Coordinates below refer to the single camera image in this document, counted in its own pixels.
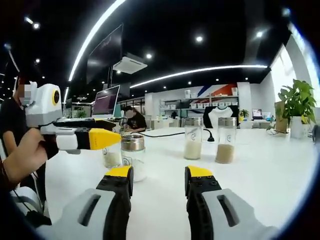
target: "white t-shirt display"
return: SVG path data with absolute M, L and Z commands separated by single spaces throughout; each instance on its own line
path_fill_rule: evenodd
M 219 118 L 230 118 L 233 113 L 232 109 L 228 106 L 224 109 L 219 109 L 218 107 L 212 109 L 208 114 L 212 127 L 217 129 Z

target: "ceiling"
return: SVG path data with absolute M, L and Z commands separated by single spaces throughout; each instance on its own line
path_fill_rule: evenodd
M 77 97 L 86 97 L 84 102 L 92 102 L 96 91 L 102 90 L 107 71 L 87 84 L 88 54 L 120 24 L 124 25 L 123 51 L 143 58 L 148 67 L 132 75 L 114 72 L 114 84 L 133 85 L 215 66 L 269 66 L 290 35 L 286 27 L 288 19 L 282 16 L 283 8 L 276 0 L 126 0 L 98 30 L 73 80 L 68 82 L 85 38 L 113 2 L 33 0 L 24 5 L 7 3 L 0 15 L 11 25 L 2 28 L 4 34 L 0 43 L 2 46 L 11 44 L 19 68 L 28 72 L 38 85 L 59 85 L 63 94 L 69 87 L 68 96 L 74 102 Z M 40 28 L 34 30 L 24 21 L 25 16 L 40 23 Z M 257 37 L 258 32 L 263 32 L 262 37 Z M 196 41 L 197 36 L 203 37 L 201 43 Z M 151 59 L 146 58 L 148 53 L 152 54 Z M 132 88 L 130 94 L 141 97 L 145 91 L 163 91 L 164 86 L 166 90 L 173 90 L 241 81 L 260 83 L 268 71 L 267 68 L 198 72 Z M 4 77 L 0 75 L 0 79 L 3 78 L 0 98 L 8 98 L 12 95 L 17 72 L 4 48 L 0 50 L 0 73 L 5 73 Z

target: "metal jar lid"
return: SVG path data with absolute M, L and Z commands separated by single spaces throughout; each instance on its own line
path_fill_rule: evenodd
M 189 117 L 184 120 L 184 126 L 202 127 L 203 125 L 204 119 L 202 117 Z
M 127 135 L 121 138 L 121 150 L 141 151 L 145 149 L 145 138 L 142 135 Z
M 219 127 L 236 127 L 237 126 L 237 118 L 236 117 L 219 117 L 218 119 Z

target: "glass jar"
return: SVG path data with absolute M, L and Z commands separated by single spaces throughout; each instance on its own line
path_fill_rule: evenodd
M 236 117 L 220 117 L 218 119 L 219 143 L 215 161 L 229 164 L 234 159 L 237 131 Z
M 142 135 L 127 135 L 121 138 L 121 155 L 124 166 L 133 167 L 133 182 L 146 178 L 145 138 Z
M 184 121 L 185 146 L 183 157 L 197 160 L 201 157 L 202 132 L 204 120 L 202 117 L 190 117 Z
M 120 143 L 102 149 L 103 164 L 106 168 L 116 168 L 122 164 Z

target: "black shirt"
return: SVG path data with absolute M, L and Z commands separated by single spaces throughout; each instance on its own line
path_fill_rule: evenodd
M 147 128 L 146 119 L 139 112 L 137 112 L 132 118 L 129 118 L 127 124 L 133 130 L 140 129 L 140 128 Z
M 5 132 L 11 131 L 18 146 L 22 137 L 28 131 L 26 112 L 13 99 L 5 99 L 0 108 L 0 134 L 1 139 Z

